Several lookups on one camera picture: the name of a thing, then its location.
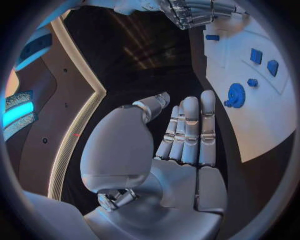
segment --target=white panel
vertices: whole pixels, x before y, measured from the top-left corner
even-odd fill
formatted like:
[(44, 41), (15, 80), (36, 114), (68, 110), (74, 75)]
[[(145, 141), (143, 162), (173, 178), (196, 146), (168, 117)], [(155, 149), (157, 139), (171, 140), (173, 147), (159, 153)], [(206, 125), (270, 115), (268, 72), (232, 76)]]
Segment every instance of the white panel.
[[(206, 34), (219, 33), (220, 41), (205, 39)], [(250, 60), (251, 48), (262, 51), (261, 65)], [(231, 84), (240, 83), (245, 89), (246, 100), (241, 108), (225, 107), (242, 162), (268, 152), (296, 129), (296, 102), (288, 70), (257, 22), (238, 14), (228, 20), (216, 20), (204, 31), (204, 51), (206, 77), (222, 102), (228, 99)], [(279, 63), (276, 77), (267, 69), (269, 60)], [(250, 78), (258, 80), (258, 87), (247, 85)]]

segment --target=blue gear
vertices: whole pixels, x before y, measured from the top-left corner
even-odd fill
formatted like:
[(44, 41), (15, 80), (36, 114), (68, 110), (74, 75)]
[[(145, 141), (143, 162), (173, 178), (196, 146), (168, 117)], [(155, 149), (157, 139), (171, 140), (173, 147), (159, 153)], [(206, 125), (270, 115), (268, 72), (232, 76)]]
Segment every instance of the blue gear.
[(246, 93), (244, 87), (239, 83), (234, 83), (228, 91), (228, 101), (232, 107), (239, 109), (245, 103)]

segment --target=white robotic hand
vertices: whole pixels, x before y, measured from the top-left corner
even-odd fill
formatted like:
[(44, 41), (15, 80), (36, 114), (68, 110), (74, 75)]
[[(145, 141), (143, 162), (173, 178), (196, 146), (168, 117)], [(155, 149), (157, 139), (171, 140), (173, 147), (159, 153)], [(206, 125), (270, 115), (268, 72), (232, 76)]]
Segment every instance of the white robotic hand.
[(216, 161), (215, 95), (211, 90), (201, 94), (202, 128), (199, 136), (199, 101), (188, 96), (174, 106), (165, 135), (157, 149), (155, 159), (176, 160), (197, 166), (214, 166)]

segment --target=glowing blue light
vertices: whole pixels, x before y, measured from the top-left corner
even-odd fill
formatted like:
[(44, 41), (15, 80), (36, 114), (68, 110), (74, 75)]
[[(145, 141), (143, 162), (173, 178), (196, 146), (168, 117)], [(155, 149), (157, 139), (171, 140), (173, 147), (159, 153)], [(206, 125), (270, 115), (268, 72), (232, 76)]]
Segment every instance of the glowing blue light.
[(3, 128), (5, 128), (7, 125), (11, 124), (15, 120), (27, 114), (30, 114), (33, 110), (34, 104), (31, 101), (8, 110), (6, 113), (4, 113), (2, 118)]

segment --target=blue knob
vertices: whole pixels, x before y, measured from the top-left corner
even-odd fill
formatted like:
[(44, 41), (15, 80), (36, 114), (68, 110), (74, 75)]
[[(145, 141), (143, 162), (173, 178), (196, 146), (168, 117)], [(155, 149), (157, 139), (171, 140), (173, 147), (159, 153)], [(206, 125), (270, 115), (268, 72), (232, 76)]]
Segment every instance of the blue knob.
[(228, 91), (228, 100), (224, 102), (224, 105), (229, 107), (231, 105), (232, 107), (239, 109), (241, 108), (246, 99), (246, 93), (243, 88), (243, 86), (239, 83), (233, 83)]
[(220, 41), (220, 36), (219, 35), (206, 35), (205, 38), (206, 38), (206, 40)]
[(254, 78), (249, 78), (249, 80), (247, 81), (247, 84), (250, 86), (250, 87), (257, 87), (259, 82), (254, 79)]

